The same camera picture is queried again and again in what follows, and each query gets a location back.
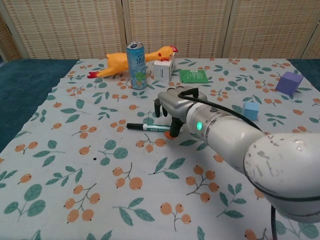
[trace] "white box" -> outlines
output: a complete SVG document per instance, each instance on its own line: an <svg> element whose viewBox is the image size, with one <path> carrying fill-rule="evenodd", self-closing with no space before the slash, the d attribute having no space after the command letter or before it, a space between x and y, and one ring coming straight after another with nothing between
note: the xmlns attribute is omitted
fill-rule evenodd
<svg viewBox="0 0 320 240"><path fill-rule="evenodd" d="M175 53L170 61L156 60L153 63L154 80L169 82L175 63Z"/></svg>

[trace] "rubber chicken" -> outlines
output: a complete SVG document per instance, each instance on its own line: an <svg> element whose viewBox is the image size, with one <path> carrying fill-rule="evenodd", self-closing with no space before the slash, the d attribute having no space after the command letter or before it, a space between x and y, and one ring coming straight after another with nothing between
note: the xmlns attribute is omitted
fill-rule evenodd
<svg viewBox="0 0 320 240"><path fill-rule="evenodd" d="M173 53L178 52L178 49L175 46L164 46L158 51L147 53L144 55L145 61L170 61ZM90 71L89 79L93 78L103 78L107 76L112 76L118 73L121 73L125 70L128 70L128 60L126 53L111 53L106 55L108 68L101 71Z"/></svg>

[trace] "green notebook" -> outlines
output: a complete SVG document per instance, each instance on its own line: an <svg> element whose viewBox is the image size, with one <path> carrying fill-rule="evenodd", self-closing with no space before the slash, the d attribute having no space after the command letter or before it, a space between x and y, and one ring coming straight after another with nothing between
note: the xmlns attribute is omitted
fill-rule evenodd
<svg viewBox="0 0 320 240"><path fill-rule="evenodd" d="M186 84L208 83L205 70L180 70L180 81Z"/></svg>

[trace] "wicker panel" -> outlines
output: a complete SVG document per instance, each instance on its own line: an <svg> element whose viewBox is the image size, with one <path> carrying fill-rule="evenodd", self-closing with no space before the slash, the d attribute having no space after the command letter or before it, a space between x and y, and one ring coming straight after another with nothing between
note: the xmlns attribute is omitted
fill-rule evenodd
<svg viewBox="0 0 320 240"><path fill-rule="evenodd" d="M225 58L300 58L319 20L320 0L235 0Z"/></svg>
<svg viewBox="0 0 320 240"><path fill-rule="evenodd" d="M312 36L310 41L311 46L308 52L306 53L307 59L320 59L320 24L317 26L317 30Z"/></svg>
<svg viewBox="0 0 320 240"><path fill-rule="evenodd" d="M3 52L2 56L6 61L11 61L15 59L21 59L20 52L7 29L6 23L0 16L0 49Z"/></svg>
<svg viewBox="0 0 320 240"><path fill-rule="evenodd" d="M176 45L178 57L221 57L232 1L127 1L129 21L125 24L130 24L131 39L143 42L146 51Z"/></svg>
<svg viewBox="0 0 320 240"><path fill-rule="evenodd" d="M122 51L117 0L3 1L31 58L104 58Z"/></svg>

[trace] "blue can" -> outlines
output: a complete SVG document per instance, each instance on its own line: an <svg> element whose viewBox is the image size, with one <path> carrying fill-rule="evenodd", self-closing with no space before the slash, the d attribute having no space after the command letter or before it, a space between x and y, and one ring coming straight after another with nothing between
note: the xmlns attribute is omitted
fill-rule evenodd
<svg viewBox="0 0 320 240"><path fill-rule="evenodd" d="M126 58L133 89L147 87L145 47L141 42L133 41L126 46Z"/></svg>

